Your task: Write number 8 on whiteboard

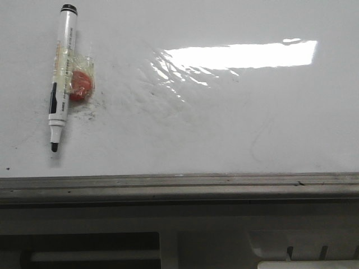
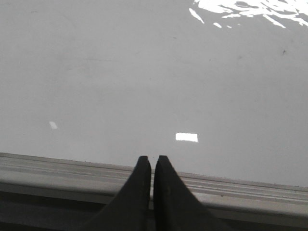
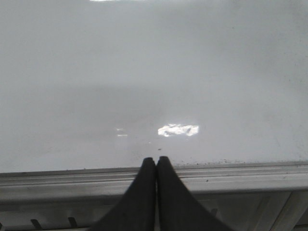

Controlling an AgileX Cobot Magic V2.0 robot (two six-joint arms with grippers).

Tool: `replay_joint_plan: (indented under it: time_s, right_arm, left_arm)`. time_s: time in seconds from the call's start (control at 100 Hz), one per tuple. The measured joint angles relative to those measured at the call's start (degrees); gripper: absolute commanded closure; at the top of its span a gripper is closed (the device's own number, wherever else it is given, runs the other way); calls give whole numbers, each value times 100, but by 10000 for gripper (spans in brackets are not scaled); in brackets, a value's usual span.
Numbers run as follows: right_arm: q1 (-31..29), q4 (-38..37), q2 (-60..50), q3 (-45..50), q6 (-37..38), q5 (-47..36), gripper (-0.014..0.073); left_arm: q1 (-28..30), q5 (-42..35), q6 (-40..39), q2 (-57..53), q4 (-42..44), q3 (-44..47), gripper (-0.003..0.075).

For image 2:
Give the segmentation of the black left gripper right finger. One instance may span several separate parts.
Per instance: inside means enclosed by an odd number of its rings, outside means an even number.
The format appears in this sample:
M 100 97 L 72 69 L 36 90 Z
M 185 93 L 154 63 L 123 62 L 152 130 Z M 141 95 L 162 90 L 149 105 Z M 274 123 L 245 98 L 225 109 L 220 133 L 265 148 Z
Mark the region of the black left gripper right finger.
M 154 173 L 154 216 L 158 231 L 231 230 L 196 199 L 164 155 Z

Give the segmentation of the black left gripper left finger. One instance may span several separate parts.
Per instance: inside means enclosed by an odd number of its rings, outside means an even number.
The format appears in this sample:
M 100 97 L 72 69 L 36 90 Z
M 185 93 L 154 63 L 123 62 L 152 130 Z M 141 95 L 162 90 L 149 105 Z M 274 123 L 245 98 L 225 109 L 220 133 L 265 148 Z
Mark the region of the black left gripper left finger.
M 81 229 L 83 231 L 143 231 L 149 207 L 151 165 L 140 156 L 132 174 L 115 198 Z

